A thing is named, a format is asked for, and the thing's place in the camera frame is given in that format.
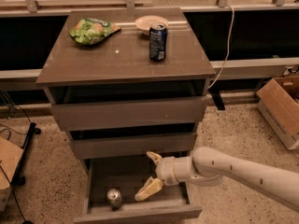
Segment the concrete floor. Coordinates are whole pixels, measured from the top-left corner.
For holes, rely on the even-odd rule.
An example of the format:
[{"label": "concrete floor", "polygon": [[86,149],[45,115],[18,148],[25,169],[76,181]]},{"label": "concrete floor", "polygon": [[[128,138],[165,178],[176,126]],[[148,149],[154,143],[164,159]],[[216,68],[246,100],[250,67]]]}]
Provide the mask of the concrete floor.
[{"label": "concrete floor", "polygon": [[[226,95],[225,111],[212,104],[199,125],[195,147],[214,147],[227,154],[276,166],[299,173],[299,150],[289,151],[257,109],[250,94]],[[28,120],[18,112],[14,119],[1,124],[26,133]],[[60,132],[46,107],[30,105],[25,109],[42,130],[35,135],[28,150],[22,173],[26,184],[16,188],[24,216],[35,224],[68,224],[80,217],[87,176],[75,159],[64,133]],[[10,139],[22,144],[23,136],[13,133]],[[197,223],[298,223],[299,214],[241,184],[224,177],[217,187],[191,186],[191,199],[203,207],[197,219],[175,224]],[[7,209],[0,213],[1,224],[22,222],[17,206],[10,196]]]}]

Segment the dresser top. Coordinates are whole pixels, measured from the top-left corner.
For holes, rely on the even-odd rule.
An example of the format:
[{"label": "dresser top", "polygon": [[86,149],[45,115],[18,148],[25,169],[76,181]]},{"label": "dresser top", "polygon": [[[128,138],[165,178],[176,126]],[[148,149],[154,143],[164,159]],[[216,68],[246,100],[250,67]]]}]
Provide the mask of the dresser top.
[{"label": "dresser top", "polygon": [[[155,62],[149,56],[149,37],[135,27],[147,15],[169,21],[166,58]],[[77,44],[68,31],[83,18],[118,24],[121,30],[100,44]],[[188,80],[215,74],[205,52],[180,8],[137,8],[72,12],[47,59],[37,85],[87,84]]]}]

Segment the soda can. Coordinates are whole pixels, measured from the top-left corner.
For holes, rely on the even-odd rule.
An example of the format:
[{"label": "soda can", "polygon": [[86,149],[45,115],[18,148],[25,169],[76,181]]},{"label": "soda can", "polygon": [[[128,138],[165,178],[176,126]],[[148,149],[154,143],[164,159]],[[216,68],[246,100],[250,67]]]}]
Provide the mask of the soda can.
[{"label": "soda can", "polygon": [[117,189],[110,189],[107,193],[107,199],[112,210],[117,210],[122,206],[121,193]]},{"label": "soda can", "polygon": [[149,29],[149,57],[154,61],[166,57],[166,41],[168,30],[164,23],[153,23]]}]

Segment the bowl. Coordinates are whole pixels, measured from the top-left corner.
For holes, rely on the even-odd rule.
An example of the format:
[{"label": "bowl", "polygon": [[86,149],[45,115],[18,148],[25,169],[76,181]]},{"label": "bowl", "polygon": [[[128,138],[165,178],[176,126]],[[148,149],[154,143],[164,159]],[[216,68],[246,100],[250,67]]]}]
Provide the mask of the bowl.
[{"label": "bowl", "polygon": [[150,34],[150,27],[153,23],[161,22],[168,26],[168,20],[158,16],[145,16],[135,21],[135,26],[139,28],[144,35]]}]

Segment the cabinet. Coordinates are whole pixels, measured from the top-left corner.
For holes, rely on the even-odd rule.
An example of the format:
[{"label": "cabinet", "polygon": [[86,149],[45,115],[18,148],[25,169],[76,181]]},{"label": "cabinet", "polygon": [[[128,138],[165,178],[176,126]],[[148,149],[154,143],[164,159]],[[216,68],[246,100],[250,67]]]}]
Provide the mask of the cabinet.
[{"label": "cabinet", "polygon": [[[135,20],[169,20],[167,57],[149,58],[149,38]],[[99,45],[82,47],[68,35],[82,18],[112,21],[121,31]],[[89,175],[83,217],[76,223],[147,223],[198,217],[188,187],[166,187],[137,203],[135,193],[154,175],[151,150],[186,155],[193,149],[214,76],[201,45],[179,8],[73,12],[37,79],[60,129]],[[105,195],[118,188],[124,200],[112,212]]]}]

